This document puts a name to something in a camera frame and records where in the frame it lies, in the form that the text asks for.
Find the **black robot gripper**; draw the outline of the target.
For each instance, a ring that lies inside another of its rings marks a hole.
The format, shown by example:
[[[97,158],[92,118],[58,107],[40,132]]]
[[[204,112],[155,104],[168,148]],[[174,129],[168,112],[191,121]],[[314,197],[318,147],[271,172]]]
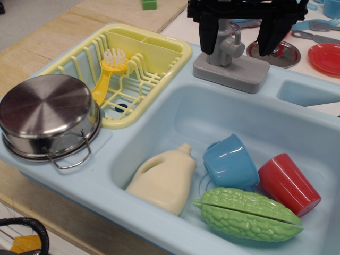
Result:
[[[262,19],[257,43],[259,55],[272,53],[291,30],[293,20],[304,20],[308,1],[188,1],[187,17],[199,21],[202,52],[214,52],[219,18]]]

